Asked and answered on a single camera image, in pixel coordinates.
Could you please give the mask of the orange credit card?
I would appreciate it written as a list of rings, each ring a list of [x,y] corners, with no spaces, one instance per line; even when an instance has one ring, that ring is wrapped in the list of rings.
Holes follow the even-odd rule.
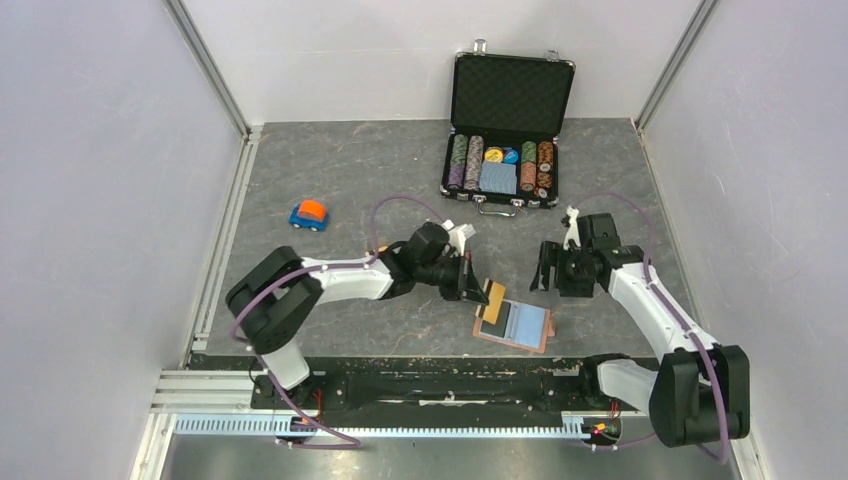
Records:
[[[484,281],[483,288],[488,294],[489,304],[487,306],[478,305],[475,310],[475,316],[485,323],[495,325],[503,305],[506,288],[503,284],[493,281],[490,278]]]

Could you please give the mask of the tan leather card holder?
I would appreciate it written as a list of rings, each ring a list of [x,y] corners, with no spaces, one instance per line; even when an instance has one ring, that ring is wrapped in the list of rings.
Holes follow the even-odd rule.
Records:
[[[494,338],[480,334],[476,327],[478,324],[476,316],[472,334],[475,337],[502,345],[533,353],[544,353],[548,339],[556,335],[556,327],[551,319],[551,311],[523,302],[509,301],[512,302],[512,310],[510,312],[505,338]]]

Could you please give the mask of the black credit card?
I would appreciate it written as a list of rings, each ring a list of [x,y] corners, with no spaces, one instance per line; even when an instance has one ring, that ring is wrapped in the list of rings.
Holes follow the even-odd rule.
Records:
[[[482,335],[505,338],[511,310],[512,302],[509,300],[503,300],[498,305],[478,306],[475,312],[477,331]]]

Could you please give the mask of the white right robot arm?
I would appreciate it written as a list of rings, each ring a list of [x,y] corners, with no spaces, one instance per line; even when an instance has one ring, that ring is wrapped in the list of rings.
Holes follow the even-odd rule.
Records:
[[[650,344],[650,370],[624,354],[584,359],[580,400],[602,408],[613,399],[645,413],[667,447],[703,445],[749,435],[750,362],[738,345],[705,332],[671,296],[647,254],[621,242],[611,214],[568,208],[560,242],[540,245],[533,291],[590,298],[601,288],[620,304]]]

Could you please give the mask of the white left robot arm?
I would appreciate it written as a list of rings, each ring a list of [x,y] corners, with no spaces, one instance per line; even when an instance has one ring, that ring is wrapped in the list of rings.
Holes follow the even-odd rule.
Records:
[[[346,300],[393,299],[418,284],[437,288],[447,301],[487,306],[466,247],[474,233],[470,224],[426,222],[405,241],[349,260],[318,260],[278,247],[226,294],[232,334],[275,379],[278,397],[302,407],[313,397],[314,381],[294,338],[312,310]]]

